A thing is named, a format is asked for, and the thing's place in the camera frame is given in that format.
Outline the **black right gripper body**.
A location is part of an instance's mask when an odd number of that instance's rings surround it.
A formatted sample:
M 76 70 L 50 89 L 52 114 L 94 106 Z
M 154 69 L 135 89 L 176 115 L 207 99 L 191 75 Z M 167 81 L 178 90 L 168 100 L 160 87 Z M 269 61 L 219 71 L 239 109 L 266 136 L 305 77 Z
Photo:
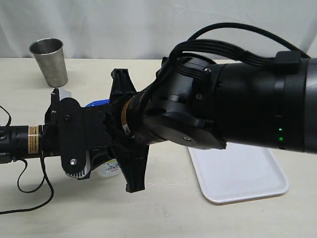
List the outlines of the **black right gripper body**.
M 89 142 L 98 145 L 90 151 L 92 170 L 115 159 L 126 180 L 126 191 L 134 193 L 145 189 L 145 174 L 149 144 L 137 138 L 128 122 L 128 107 L 137 94 L 128 69 L 115 68 L 111 72 L 112 86 L 109 103 L 90 107 L 99 118 L 89 121 L 95 126 L 89 131 Z

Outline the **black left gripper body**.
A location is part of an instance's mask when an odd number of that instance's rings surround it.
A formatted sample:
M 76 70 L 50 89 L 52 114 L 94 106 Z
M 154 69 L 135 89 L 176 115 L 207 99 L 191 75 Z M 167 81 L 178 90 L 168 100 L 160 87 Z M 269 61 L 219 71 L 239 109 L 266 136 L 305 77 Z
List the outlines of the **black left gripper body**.
M 44 156 L 60 156 L 59 138 L 57 128 L 57 112 L 60 102 L 59 88 L 54 88 L 51 92 L 51 103 L 45 112 L 43 135 L 42 135 L 42 154 Z

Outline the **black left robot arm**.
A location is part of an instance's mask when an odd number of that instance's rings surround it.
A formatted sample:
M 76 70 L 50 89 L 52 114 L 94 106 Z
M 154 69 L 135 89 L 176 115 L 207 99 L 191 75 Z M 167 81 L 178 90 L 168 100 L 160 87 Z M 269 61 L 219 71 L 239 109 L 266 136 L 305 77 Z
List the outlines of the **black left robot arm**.
M 71 97 L 71 92 L 63 88 L 52 91 L 43 125 L 11 125 L 9 118 L 7 124 L 0 127 L 0 162 L 38 158 L 42 154 L 60 156 L 58 129 L 52 122 L 56 119 L 58 103 L 67 97 Z

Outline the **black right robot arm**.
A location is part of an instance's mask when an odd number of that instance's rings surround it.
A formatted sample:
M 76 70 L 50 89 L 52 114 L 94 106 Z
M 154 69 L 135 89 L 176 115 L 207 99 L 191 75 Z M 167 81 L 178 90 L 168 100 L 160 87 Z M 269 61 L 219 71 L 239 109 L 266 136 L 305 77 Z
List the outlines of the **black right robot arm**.
M 184 57 L 202 79 L 167 68 L 137 92 L 126 69 L 112 72 L 110 103 L 89 118 L 88 140 L 116 158 L 126 190 L 145 188 L 149 146 L 170 141 L 197 149 L 228 143 L 314 154 L 317 151 L 317 60 L 280 52 L 270 66 L 216 64 Z

